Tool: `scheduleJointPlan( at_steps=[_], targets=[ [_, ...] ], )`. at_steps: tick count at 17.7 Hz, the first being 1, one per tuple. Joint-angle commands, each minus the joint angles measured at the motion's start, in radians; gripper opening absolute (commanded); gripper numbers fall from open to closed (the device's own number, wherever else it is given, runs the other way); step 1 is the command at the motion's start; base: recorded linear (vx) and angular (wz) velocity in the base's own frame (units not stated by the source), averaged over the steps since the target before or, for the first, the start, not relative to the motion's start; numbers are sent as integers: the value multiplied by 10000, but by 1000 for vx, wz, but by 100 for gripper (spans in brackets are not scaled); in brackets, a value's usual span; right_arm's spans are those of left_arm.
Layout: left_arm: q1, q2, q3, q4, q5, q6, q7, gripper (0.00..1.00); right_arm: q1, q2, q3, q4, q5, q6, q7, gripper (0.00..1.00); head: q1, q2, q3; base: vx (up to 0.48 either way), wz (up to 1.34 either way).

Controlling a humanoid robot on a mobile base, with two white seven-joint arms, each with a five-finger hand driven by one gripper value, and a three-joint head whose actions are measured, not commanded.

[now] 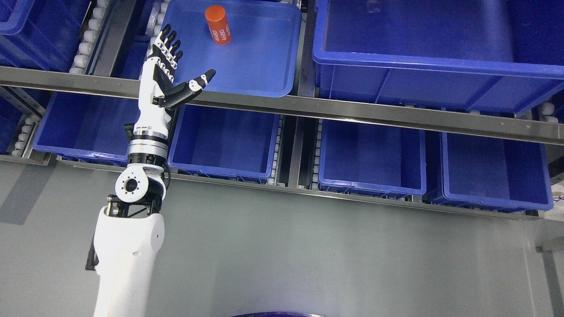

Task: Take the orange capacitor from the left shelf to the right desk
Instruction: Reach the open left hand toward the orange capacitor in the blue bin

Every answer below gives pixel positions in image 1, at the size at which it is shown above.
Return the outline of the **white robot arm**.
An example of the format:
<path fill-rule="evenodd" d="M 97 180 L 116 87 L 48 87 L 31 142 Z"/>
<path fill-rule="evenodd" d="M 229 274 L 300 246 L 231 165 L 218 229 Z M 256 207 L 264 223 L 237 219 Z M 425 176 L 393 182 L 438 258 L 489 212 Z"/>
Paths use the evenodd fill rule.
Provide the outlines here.
<path fill-rule="evenodd" d="M 102 207 L 93 235 L 100 277 L 95 317 L 144 317 L 152 274 L 163 246 L 160 213 L 167 187 L 167 125 L 135 124 L 129 130 L 128 164 L 115 181 L 115 193 Z"/>

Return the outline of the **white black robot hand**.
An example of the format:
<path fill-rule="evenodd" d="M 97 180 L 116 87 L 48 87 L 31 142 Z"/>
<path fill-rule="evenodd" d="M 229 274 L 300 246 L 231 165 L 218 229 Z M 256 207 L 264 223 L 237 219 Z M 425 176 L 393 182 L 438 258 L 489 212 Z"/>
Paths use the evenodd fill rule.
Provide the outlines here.
<path fill-rule="evenodd" d="M 134 135 L 167 135 L 175 111 L 199 96 L 216 75 L 207 70 L 202 75 L 175 85 L 175 72 L 183 56 L 177 32 L 166 24 L 151 44 L 143 62 L 138 95 L 139 118 Z"/>

